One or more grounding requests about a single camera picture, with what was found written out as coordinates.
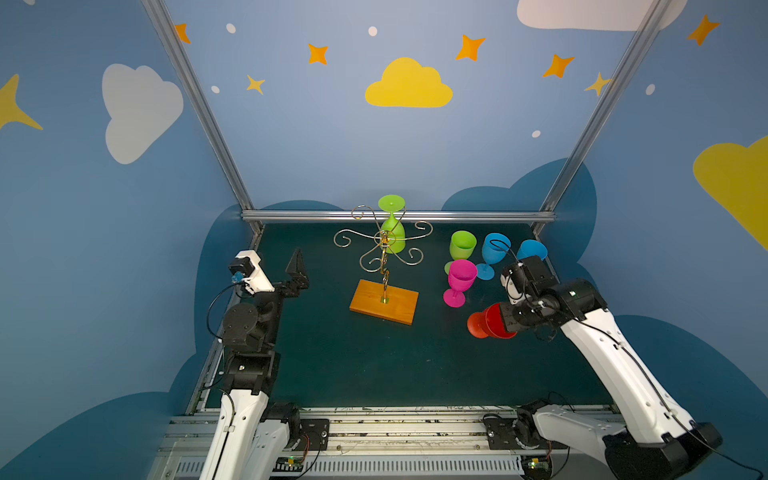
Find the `dark green table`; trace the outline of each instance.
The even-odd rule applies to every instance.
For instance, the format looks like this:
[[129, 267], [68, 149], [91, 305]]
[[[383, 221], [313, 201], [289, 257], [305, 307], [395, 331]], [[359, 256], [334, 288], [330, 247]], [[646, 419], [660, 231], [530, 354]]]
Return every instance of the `dark green table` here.
[[[360, 255], [372, 240], [351, 235], [347, 248], [333, 234], [354, 228], [372, 234], [373, 223], [269, 224], [259, 247], [262, 267], [273, 282], [287, 280], [285, 267], [300, 247], [310, 288], [285, 302], [276, 350], [282, 356], [272, 399], [300, 406], [520, 405], [554, 390], [574, 404], [610, 403], [611, 397], [586, 359], [559, 333], [551, 342], [533, 332], [514, 339], [476, 339], [467, 318], [505, 299], [494, 265], [493, 280], [476, 280], [466, 304], [454, 309], [442, 300], [443, 271], [450, 261], [450, 236], [469, 230], [478, 238], [470, 260], [481, 263], [485, 235], [501, 232], [517, 249], [531, 238], [527, 225], [435, 224], [434, 233], [406, 245], [420, 248], [422, 263], [406, 266], [390, 257], [389, 284], [419, 292], [413, 325], [349, 311], [360, 279], [381, 281], [360, 269]], [[406, 234], [418, 230], [406, 224]], [[220, 396], [211, 393], [209, 406]]]

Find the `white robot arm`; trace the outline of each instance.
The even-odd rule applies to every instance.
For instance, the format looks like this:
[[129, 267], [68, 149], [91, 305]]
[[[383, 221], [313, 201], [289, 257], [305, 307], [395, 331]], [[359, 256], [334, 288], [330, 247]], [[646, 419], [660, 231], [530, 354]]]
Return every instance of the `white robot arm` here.
[[677, 478], [722, 444], [711, 424], [696, 423], [656, 380], [588, 281], [558, 284], [538, 257], [530, 257], [507, 267], [502, 285], [510, 299], [500, 305], [506, 330], [559, 328], [579, 348], [624, 417], [624, 424], [606, 424], [548, 402], [533, 402], [518, 409], [519, 441], [546, 439], [571, 446], [608, 465], [619, 480]]
[[291, 276], [288, 282], [270, 283], [259, 263], [255, 251], [245, 250], [230, 264], [233, 281], [242, 284], [253, 299], [238, 303], [224, 316], [220, 340], [231, 360], [201, 480], [269, 478], [289, 441], [301, 435], [295, 405], [267, 404], [280, 363], [274, 346], [283, 300], [299, 296], [310, 282], [298, 249], [286, 268]]

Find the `metal rail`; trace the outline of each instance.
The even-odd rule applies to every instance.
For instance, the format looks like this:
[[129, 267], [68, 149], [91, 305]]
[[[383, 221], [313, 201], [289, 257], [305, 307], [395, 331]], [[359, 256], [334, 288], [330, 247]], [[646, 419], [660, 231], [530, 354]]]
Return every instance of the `metal rail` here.
[[[646, 53], [648, 53], [650, 45], [654, 42], [659, 32], [661, 19], [670, 3], [672, 3], [672, 0], [654, 0], [651, 4], [648, 12], [645, 14], [645, 18], [640, 23], [640, 27], [637, 29], [637, 33], [632, 38], [624, 56], [619, 61], [611, 77], [612, 80], [608, 85], [608, 90], [601, 95], [598, 105], [587, 122], [587, 126], [581, 132], [581, 136], [576, 142], [571, 155], [565, 161], [560, 174], [555, 179], [552, 188], [544, 199], [540, 209], [542, 212], [553, 212], [560, 202], [565, 190], [576, 175], [578, 168], [587, 157], [587, 153], [592, 148], [594, 141], [598, 138], [600, 130], [605, 125], [608, 117], [611, 116], [611, 112], [616, 107], [621, 94], [629, 85], [634, 72], [640, 66]], [[544, 224], [537, 222], [534, 225], [534, 234], [539, 235], [543, 228]]]
[[[373, 222], [373, 214], [363, 213], [361, 220]], [[379, 219], [388, 217], [386, 212], [377, 212]], [[444, 223], [549, 223], [554, 221], [553, 212], [444, 212], [409, 210], [403, 217], [405, 222], [426, 220]], [[244, 210], [245, 221], [269, 222], [353, 222], [356, 221], [347, 210]]]
[[154, 25], [154, 29], [157, 31], [157, 36], [160, 37], [160, 41], [163, 43], [163, 47], [165, 47], [165, 51], [168, 53], [170, 62], [173, 64], [176, 73], [179, 75], [179, 80], [181, 80], [184, 90], [187, 91], [187, 96], [192, 104], [192, 108], [200, 119], [200, 124], [203, 126], [203, 130], [205, 130], [205, 134], [208, 136], [210, 146], [214, 149], [214, 153], [219, 159], [219, 163], [224, 170], [224, 174], [227, 176], [227, 180], [230, 182], [230, 186], [235, 193], [237, 201], [240, 203], [240, 207], [243, 208], [243, 210], [252, 210], [253, 203], [248, 195], [248, 190], [243, 182], [243, 178], [240, 176], [240, 172], [237, 170], [237, 165], [232, 158], [227, 142], [224, 141], [224, 137], [221, 134], [221, 129], [219, 129], [219, 124], [216, 122], [214, 113], [211, 111], [210, 105], [205, 99], [205, 94], [200, 87], [200, 82], [197, 80], [190, 59], [187, 57], [187, 53], [184, 51], [184, 46], [181, 44], [181, 40], [176, 34], [176, 28], [170, 17], [170, 12], [166, 8], [163, 0], [141, 1], [144, 3], [144, 8], [147, 9], [152, 25]]

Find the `wooden board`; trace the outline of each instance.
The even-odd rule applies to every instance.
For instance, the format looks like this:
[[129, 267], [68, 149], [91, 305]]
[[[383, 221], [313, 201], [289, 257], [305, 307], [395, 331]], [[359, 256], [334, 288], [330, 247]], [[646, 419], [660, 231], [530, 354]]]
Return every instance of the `wooden board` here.
[[349, 309], [353, 312], [411, 325], [419, 292], [390, 285], [386, 289], [386, 295], [389, 298], [387, 303], [381, 301], [383, 293], [384, 286], [381, 283], [360, 280]]

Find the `cable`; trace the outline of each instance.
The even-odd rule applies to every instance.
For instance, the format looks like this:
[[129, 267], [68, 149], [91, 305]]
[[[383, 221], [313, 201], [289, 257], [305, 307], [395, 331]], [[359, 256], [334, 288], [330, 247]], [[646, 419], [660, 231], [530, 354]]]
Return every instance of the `cable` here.
[[712, 448], [712, 447], [711, 447], [709, 444], [707, 444], [707, 443], [706, 443], [704, 440], [702, 440], [702, 439], [700, 439], [699, 437], [695, 436], [693, 432], [691, 432], [690, 430], [686, 429], [686, 428], [683, 426], [683, 424], [682, 424], [682, 423], [680, 423], [680, 420], [678, 420], [678, 419], [677, 419], [677, 417], [676, 417], [675, 415], [672, 415], [672, 418], [674, 419], [674, 421], [675, 421], [675, 422], [677, 422], [677, 424], [678, 424], [678, 425], [679, 425], [679, 426], [680, 426], [680, 427], [681, 427], [683, 430], [685, 430], [686, 432], [690, 433], [690, 436], [692, 436], [692, 437], [694, 437], [696, 440], [698, 440], [698, 442], [699, 442], [701, 445], [704, 445], [704, 446], [705, 446], [705, 447], [707, 447], [709, 450], [712, 450], [713, 452], [717, 453], [719, 456], [723, 457], [723, 458], [724, 458], [724, 459], [726, 459], [726, 460], [730, 460], [731, 462], [735, 463], [736, 465], [740, 466], [741, 468], [746, 468], [747, 470], [752, 470], [753, 472], [757, 472], [757, 479], [756, 479], [756, 480], [760, 480], [760, 479], [762, 479], [762, 478], [763, 478], [763, 471], [762, 471], [762, 470], [759, 470], [758, 468], [750, 467], [750, 466], [748, 466], [748, 465], [744, 465], [743, 463], [741, 463], [741, 462], [738, 462], [737, 460], [734, 460], [733, 458], [729, 457], [728, 455], [726, 455], [726, 454], [724, 454], [724, 453], [720, 453], [720, 452], [718, 452], [716, 449]]
[[[310, 433], [314, 433], [315, 435], [317, 435], [318, 439], [320, 438], [320, 435], [317, 432], [310, 432]], [[306, 444], [309, 445], [310, 444], [310, 442], [309, 442], [310, 437], [308, 436], [306, 439], [307, 439]], [[307, 470], [304, 470], [303, 472], [301, 472], [301, 475], [299, 475], [298, 477], [295, 477], [294, 480], [299, 480], [299, 478], [302, 478], [309, 470], [312, 470], [312, 467], [315, 466], [315, 464], [317, 463], [317, 458], [319, 456], [320, 456], [320, 445], [318, 444], [318, 446], [317, 446], [317, 454], [315, 455], [315, 459], [313, 460], [312, 465], [310, 465], [310, 467]]]
[[245, 299], [249, 299], [249, 298], [253, 298], [253, 297], [254, 297], [254, 295], [253, 295], [253, 294], [251, 294], [251, 293], [248, 293], [248, 296], [242, 296], [242, 295], [240, 295], [240, 294], [237, 292], [237, 289], [235, 289], [235, 295], [237, 295], [237, 298], [239, 298], [239, 299], [241, 299], [241, 300], [245, 300]]
[[626, 348], [624, 348], [624, 346], [622, 346], [620, 342], [618, 342], [618, 341], [617, 341], [617, 340], [616, 340], [614, 337], [610, 336], [608, 333], [604, 332], [602, 329], [598, 329], [596, 326], [592, 326], [592, 325], [590, 325], [590, 324], [588, 324], [588, 323], [585, 323], [583, 320], [579, 320], [579, 319], [576, 319], [576, 321], [577, 321], [577, 322], [579, 322], [581, 325], [584, 325], [584, 326], [588, 326], [589, 328], [591, 328], [591, 329], [593, 329], [593, 330], [597, 330], [598, 332], [602, 333], [603, 335], [605, 335], [606, 337], [608, 337], [609, 339], [611, 339], [611, 341], [612, 341], [613, 343], [615, 343], [617, 346], [621, 347], [621, 349], [624, 351], [624, 353], [626, 353], [626, 354], [629, 356], [629, 358], [632, 360], [632, 362], [634, 362], [634, 364], [635, 364], [635, 365], [638, 367], [638, 369], [641, 371], [641, 373], [643, 374], [643, 376], [645, 377], [645, 379], [648, 381], [648, 383], [650, 384], [650, 387], [651, 387], [651, 388], [654, 390], [654, 392], [656, 393], [656, 396], [657, 396], [657, 397], [659, 397], [659, 400], [661, 401], [661, 405], [662, 405], [662, 406], [663, 406], [665, 409], [667, 409], [667, 411], [670, 413], [670, 416], [671, 416], [671, 417], [674, 419], [674, 421], [675, 421], [675, 422], [677, 422], [677, 424], [678, 424], [678, 425], [679, 425], [679, 426], [680, 426], [680, 427], [683, 429], [683, 431], [684, 431], [684, 432], [686, 432], [686, 433], [690, 434], [690, 436], [694, 437], [694, 438], [695, 438], [695, 439], [696, 439], [696, 440], [697, 440], [697, 441], [698, 441], [698, 442], [699, 442], [701, 445], [704, 445], [704, 446], [705, 446], [705, 447], [707, 447], [709, 450], [711, 450], [712, 452], [715, 452], [715, 453], [717, 453], [718, 455], [720, 455], [720, 456], [721, 456], [721, 457], [723, 457], [724, 459], [731, 461], [732, 463], [734, 463], [734, 464], [736, 464], [736, 465], [740, 466], [741, 468], [746, 468], [747, 470], [752, 470], [753, 472], [757, 472], [758, 476], [757, 476], [757, 479], [756, 479], [756, 480], [760, 480], [760, 479], [762, 479], [762, 478], [763, 478], [763, 472], [762, 472], [761, 470], [759, 470], [758, 468], [754, 468], [754, 467], [750, 467], [750, 466], [748, 466], [748, 465], [744, 465], [743, 463], [741, 463], [741, 462], [738, 462], [738, 461], [734, 460], [733, 458], [729, 457], [728, 455], [725, 455], [724, 453], [720, 453], [720, 452], [718, 452], [718, 451], [717, 451], [717, 449], [715, 449], [715, 448], [714, 448], [714, 447], [712, 447], [711, 445], [707, 444], [707, 443], [706, 443], [704, 440], [702, 440], [702, 439], [700, 439], [699, 437], [697, 437], [697, 436], [696, 436], [696, 435], [695, 435], [695, 434], [694, 434], [692, 431], [690, 431], [689, 429], [685, 428], [685, 426], [683, 425], [683, 423], [682, 423], [682, 422], [681, 422], [681, 421], [680, 421], [680, 420], [679, 420], [679, 419], [678, 419], [678, 418], [677, 418], [677, 417], [674, 415], [674, 413], [672, 413], [672, 409], [669, 407], [669, 405], [667, 405], [667, 402], [665, 402], [665, 401], [664, 401], [664, 396], [662, 396], [662, 395], [661, 395], [661, 393], [659, 392], [659, 390], [656, 388], [656, 385], [653, 383], [653, 381], [651, 381], [651, 379], [650, 379], [650, 376], [647, 374], [647, 372], [645, 371], [645, 369], [644, 369], [644, 368], [643, 368], [643, 367], [640, 365], [640, 362], [638, 362], [638, 361], [637, 361], [637, 359], [634, 357], [634, 355], [632, 355], [631, 353], [629, 353], [629, 351], [628, 351]]
[[568, 464], [568, 459], [571, 457], [571, 447], [568, 447], [568, 453], [565, 454], [565, 462], [563, 462], [563, 466], [560, 467], [560, 470], [558, 470], [556, 473], [554, 473], [549, 480], [552, 480], [554, 477], [560, 475], [560, 472], [562, 472], [565, 469], [565, 466]]
[[567, 405], [567, 406], [571, 407], [571, 411], [572, 411], [572, 412], [575, 412], [575, 411], [576, 411], [576, 409], [574, 408], [574, 406], [573, 406], [573, 405], [571, 405], [571, 403], [568, 401], [568, 399], [566, 399], [566, 398], [565, 398], [565, 395], [563, 395], [562, 393], [557, 393], [557, 392], [555, 392], [554, 390], [550, 390], [550, 391], [549, 391], [549, 393], [547, 394], [547, 402], [549, 402], [549, 401], [550, 401], [550, 398], [549, 398], [549, 397], [551, 397], [553, 393], [554, 393], [556, 396], [559, 396], [561, 399], [563, 399], [563, 400], [565, 401], [565, 405]]
[[[499, 239], [496, 239], [496, 238], [494, 238], [494, 239], [491, 239], [491, 240], [489, 241], [489, 243], [490, 243], [491, 245], [493, 245], [494, 247], [496, 247], [496, 248], [500, 249], [500, 250], [505, 250], [506, 254], [507, 254], [507, 255], [509, 255], [510, 257], [512, 257], [512, 259], [515, 261], [515, 264], [518, 264], [518, 263], [520, 263], [520, 260], [518, 259], [518, 256], [517, 256], [517, 255], [515, 255], [515, 252], [513, 252], [513, 251], [512, 251], [512, 245], [507, 245], [507, 244], [506, 244], [506, 243], [504, 243], [503, 241], [501, 241], [501, 240], [499, 240]], [[511, 277], [512, 277], [512, 273], [510, 272], [510, 273], [509, 273], [509, 276], [507, 277], [507, 284], [506, 284], [506, 286], [505, 286], [505, 289], [507, 290], [507, 291], [506, 291], [506, 293], [507, 293], [507, 297], [508, 297], [508, 298], [510, 298], [510, 297], [509, 297], [509, 279], [510, 279]], [[521, 289], [520, 289], [520, 290], [522, 290], [522, 291], [521, 291], [521, 292], [519, 292], [519, 293], [520, 293], [520, 296], [519, 296], [518, 298], [512, 298], [511, 300], [522, 300], [522, 301], [523, 301], [523, 303], [526, 303], [526, 304], [527, 304], [527, 305], [528, 305], [528, 306], [531, 308], [531, 310], [533, 310], [533, 309], [534, 309], [534, 306], [531, 304], [531, 301], [530, 301], [530, 299], [528, 298], [528, 296], [526, 296], [526, 295], [525, 295], [525, 283], [526, 283], [527, 281], [528, 281], [528, 279], [525, 277], [525, 272], [523, 272], [523, 284], [522, 284], [522, 287], [521, 287]]]
[[208, 306], [208, 311], [207, 311], [207, 313], [205, 314], [205, 326], [208, 328], [208, 333], [210, 333], [211, 335], [215, 336], [215, 337], [216, 337], [216, 338], [218, 338], [219, 340], [221, 340], [222, 338], [221, 338], [220, 336], [218, 336], [216, 333], [214, 333], [214, 331], [213, 331], [212, 329], [210, 329], [210, 309], [212, 309], [212, 308], [214, 307], [214, 304], [216, 303], [216, 300], [218, 300], [218, 299], [219, 299], [219, 297], [220, 297], [220, 296], [222, 296], [222, 295], [224, 294], [224, 292], [226, 292], [227, 290], [229, 290], [229, 289], [230, 289], [230, 288], [232, 288], [233, 286], [236, 286], [236, 285], [240, 285], [240, 284], [242, 284], [242, 283], [243, 283], [243, 282], [232, 283], [231, 285], [227, 286], [227, 288], [225, 288], [224, 290], [221, 290], [221, 291], [219, 292], [219, 294], [218, 294], [218, 295], [216, 295], [216, 298], [214, 298], [214, 301], [213, 301], [213, 302], [211, 302], [211, 303], [210, 303], [210, 305]]
[[[563, 400], [565, 401], [565, 405], [567, 405], [567, 406], [571, 407], [571, 411], [572, 411], [572, 412], [575, 412], [575, 411], [576, 411], [576, 409], [574, 408], [574, 406], [573, 406], [573, 405], [572, 405], [572, 404], [571, 404], [571, 403], [568, 401], [568, 399], [566, 399], [566, 398], [565, 398], [565, 395], [563, 395], [562, 393], [557, 393], [557, 392], [555, 392], [554, 390], [550, 390], [550, 391], [549, 391], [549, 393], [547, 393], [547, 401], [548, 401], [548, 402], [550, 401], [550, 397], [552, 396], [552, 394], [553, 394], [553, 393], [554, 393], [556, 396], [559, 396], [561, 399], [563, 399]], [[552, 448], [552, 447], [551, 447], [551, 443], [550, 443], [550, 447], [549, 447], [549, 448], [550, 448], [549, 452], [550, 452], [550, 454], [551, 454], [551, 452], [552, 452], [552, 450], [551, 450], [551, 448]], [[554, 478], [556, 475], [560, 475], [560, 472], [562, 472], [562, 471], [563, 471], [563, 468], [565, 468], [565, 465], [568, 463], [568, 459], [569, 459], [570, 457], [571, 457], [571, 447], [570, 447], [570, 446], [568, 446], [568, 453], [567, 453], [567, 454], [565, 454], [565, 462], [563, 462], [563, 466], [561, 466], [561, 467], [560, 467], [560, 469], [557, 471], [557, 473], [553, 474], [553, 475], [552, 475], [552, 476], [549, 478], [550, 480], [552, 480], [552, 479], [553, 479], [553, 478]]]
[[230, 400], [230, 404], [232, 404], [232, 416], [230, 417], [230, 424], [227, 426], [227, 428], [231, 427], [232, 424], [235, 421], [235, 402], [234, 402], [234, 400], [232, 400], [232, 397], [230, 396], [229, 393], [227, 393], [226, 390], [224, 390], [224, 389], [222, 389], [220, 387], [217, 387], [217, 386], [205, 386], [202, 389], [200, 389], [199, 391], [202, 392], [203, 390], [208, 390], [208, 389], [218, 390], [219, 392], [222, 392], [224, 395], [226, 395], [227, 398]]

